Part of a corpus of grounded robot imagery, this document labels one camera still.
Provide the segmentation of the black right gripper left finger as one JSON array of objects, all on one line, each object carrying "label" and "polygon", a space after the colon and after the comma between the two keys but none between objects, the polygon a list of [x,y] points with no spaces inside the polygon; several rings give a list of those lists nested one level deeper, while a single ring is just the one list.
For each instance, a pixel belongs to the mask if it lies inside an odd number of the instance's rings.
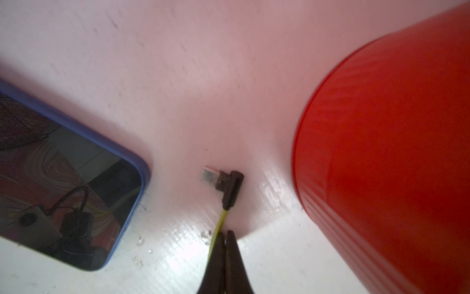
[{"label": "black right gripper left finger", "polygon": [[225,293],[225,237],[218,233],[197,294]]}]

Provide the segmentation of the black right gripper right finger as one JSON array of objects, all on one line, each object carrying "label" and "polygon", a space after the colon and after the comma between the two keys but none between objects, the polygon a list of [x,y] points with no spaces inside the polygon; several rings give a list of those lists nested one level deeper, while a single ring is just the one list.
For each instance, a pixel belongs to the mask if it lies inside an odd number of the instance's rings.
[{"label": "black right gripper right finger", "polygon": [[225,243],[225,293],[254,294],[234,231],[227,231]]}]

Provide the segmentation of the green earphone cable plug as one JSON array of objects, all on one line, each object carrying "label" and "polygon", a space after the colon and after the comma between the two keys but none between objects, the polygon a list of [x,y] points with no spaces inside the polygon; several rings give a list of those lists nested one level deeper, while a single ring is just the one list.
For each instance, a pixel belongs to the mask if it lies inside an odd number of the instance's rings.
[{"label": "green earphone cable plug", "polygon": [[235,206],[241,186],[244,181],[244,175],[236,170],[226,173],[221,170],[214,170],[210,167],[203,169],[201,177],[202,182],[209,184],[217,191],[223,193],[222,197],[222,212],[215,226],[212,240],[209,246],[208,260],[210,260],[213,248],[215,246],[215,239],[220,233],[228,212]]}]

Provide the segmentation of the blue-cased smartphone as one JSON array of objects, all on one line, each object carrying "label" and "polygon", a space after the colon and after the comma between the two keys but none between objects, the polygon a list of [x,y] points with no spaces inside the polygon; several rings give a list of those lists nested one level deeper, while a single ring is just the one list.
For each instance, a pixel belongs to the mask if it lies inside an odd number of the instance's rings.
[{"label": "blue-cased smartphone", "polygon": [[97,271],[150,178],[137,154],[1,82],[2,239]]}]

